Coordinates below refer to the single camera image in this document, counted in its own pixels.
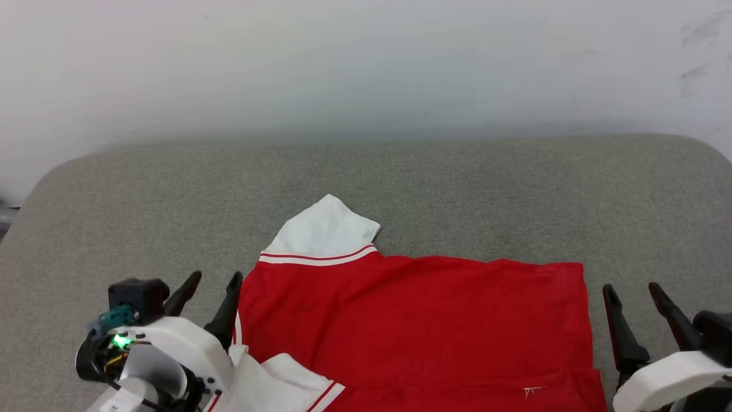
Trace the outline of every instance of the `green led light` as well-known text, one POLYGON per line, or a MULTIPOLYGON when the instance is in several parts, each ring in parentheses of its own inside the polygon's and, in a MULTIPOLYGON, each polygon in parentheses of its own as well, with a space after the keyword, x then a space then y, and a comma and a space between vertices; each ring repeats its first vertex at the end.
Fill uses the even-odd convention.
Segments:
POLYGON ((114 345, 120 349, 125 349, 130 343, 132 343, 132 339, 126 338, 124 336, 114 335, 114 338, 112 338, 112 343, 114 343, 114 345))

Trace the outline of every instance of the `small logo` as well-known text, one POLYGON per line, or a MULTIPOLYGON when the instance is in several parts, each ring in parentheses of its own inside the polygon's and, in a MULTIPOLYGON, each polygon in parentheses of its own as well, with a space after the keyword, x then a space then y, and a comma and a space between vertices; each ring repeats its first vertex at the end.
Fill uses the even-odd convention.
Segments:
POLYGON ((525 400, 529 398, 529 394, 535 394, 534 391, 543 388, 544 386, 533 386, 531 388, 524 388, 523 393, 526 394, 526 397, 524 397, 525 400))

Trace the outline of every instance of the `white trim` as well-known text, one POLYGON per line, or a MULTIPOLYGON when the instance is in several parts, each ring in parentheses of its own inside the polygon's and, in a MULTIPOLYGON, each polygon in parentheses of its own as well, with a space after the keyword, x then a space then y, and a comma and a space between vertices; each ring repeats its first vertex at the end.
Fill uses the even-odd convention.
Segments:
POLYGON ((343 389, 346 387, 341 385, 340 383, 336 383, 333 385, 333 387, 328 391, 324 397, 320 399, 318 403, 316 403, 311 409, 310 412, 323 412, 325 411, 325 408, 328 408, 331 403, 335 400, 335 398, 340 395, 341 392, 343 392, 343 389))
POLYGON ((205 406, 205 407, 203 408, 203 410, 204 410, 205 412, 211 412, 211 410, 212 410, 212 406, 213 406, 213 405, 214 405, 215 403, 218 403, 218 400, 219 400, 219 397, 220 397, 220 396, 221 396, 221 395, 214 395, 214 396, 212 396, 212 397, 211 397, 211 399, 209 400, 209 403, 207 403, 207 404, 206 404, 206 406, 205 406))
POLYGON ((236 339, 236 344, 244 344, 242 342, 242 319, 239 317, 239 310, 236 310, 236 320, 234 321, 234 336, 236 339))
POLYGON ((306 266, 332 266, 332 265, 340 265, 341 263, 353 262, 354 260, 361 259, 362 257, 366 256, 367 254, 371 254, 375 251, 377 251, 375 246, 368 246, 367 248, 363 249, 359 253, 351 255, 349 257, 341 257, 341 258, 336 258, 336 259, 325 259, 325 260, 313 260, 313 259, 308 259, 306 257, 272 257, 272 256, 262 255, 259 257, 259 261, 267 262, 267 263, 293 263, 296 265, 306 265, 306 266))
POLYGON ((262 251, 260 254, 268 257, 299 257, 302 259, 310 259, 310 260, 332 260, 332 259, 341 259, 344 257, 350 257, 354 254, 357 254, 361 252, 362 250, 368 248, 368 247, 375 247, 373 243, 366 243, 365 245, 360 246, 357 249, 349 251, 349 253, 342 253, 342 254, 334 254, 331 256, 314 256, 309 254, 289 254, 289 253, 272 253, 269 251, 262 251))

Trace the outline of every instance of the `red stripe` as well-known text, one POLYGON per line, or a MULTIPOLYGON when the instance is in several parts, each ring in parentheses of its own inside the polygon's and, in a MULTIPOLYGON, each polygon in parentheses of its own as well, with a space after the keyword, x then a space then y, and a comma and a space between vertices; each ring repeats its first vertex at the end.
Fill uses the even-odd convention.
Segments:
POLYGON ((220 396, 221 395, 216 395, 216 397, 214 398, 214 402, 211 404, 211 407, 209 408, 208 412, 211 412, 214 410, 214 406, 216 406, 216 404, 219 402, 220 396))
POLYGON ((344 257, 351 257, 355 254, 359 254, 363 252, 364 250, 373 247, 373 245, 368 244, 359 250, 355 251, 354 253, 344 254, 343 256, 333 256, 333 257, 311 257, 311 256, 300 256, 298 254, 271 254, 271 253, 262 253, 262 256, 268 256, 268 257, 295 257, 297 259, 309 259, 309 260, 336 260, 336 259, 343 259, 344 257))
POLYGON ((305 411, 305 412, 310 412, 314 409, 315 406, 318 406, 318 403, 323 400, 325 395, 327 395, 331 389, 333 389, 333 386, 335 386, 335 382, 331 383, 330 386, 328 386, 328 389, 326 389, 325 392, 323 392, 323 394, 317 400, 315 400, 315 403, 313 403, 313 406, 309 407, 307 409, 307 411, 305 411))

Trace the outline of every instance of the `white wall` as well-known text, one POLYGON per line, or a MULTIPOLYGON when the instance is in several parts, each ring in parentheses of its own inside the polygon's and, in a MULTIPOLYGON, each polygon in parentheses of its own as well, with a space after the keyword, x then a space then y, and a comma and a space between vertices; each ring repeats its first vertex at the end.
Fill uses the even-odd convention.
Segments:
POLYGON ((0 59, 11 204, 175 141, 655 131, 732 158, 732 1, 0 0, 0 59))

